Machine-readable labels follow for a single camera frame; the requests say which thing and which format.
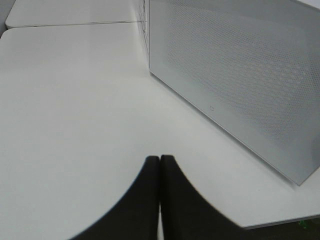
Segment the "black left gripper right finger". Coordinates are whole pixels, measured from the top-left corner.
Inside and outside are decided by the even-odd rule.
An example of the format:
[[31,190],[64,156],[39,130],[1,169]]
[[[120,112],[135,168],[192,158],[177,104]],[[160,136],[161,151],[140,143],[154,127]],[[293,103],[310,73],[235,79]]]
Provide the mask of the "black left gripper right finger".
[[160,205],[166,240],[250,239],[198,193],[172,155],[160,158]]

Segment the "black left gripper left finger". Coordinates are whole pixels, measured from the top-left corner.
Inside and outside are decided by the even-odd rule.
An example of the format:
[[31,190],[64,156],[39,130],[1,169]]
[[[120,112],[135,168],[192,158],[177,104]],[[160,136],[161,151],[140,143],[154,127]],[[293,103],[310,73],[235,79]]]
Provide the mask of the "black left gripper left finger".
[[74,240],[157,240],[160,159],[148,156],[130,188],[99,220]]

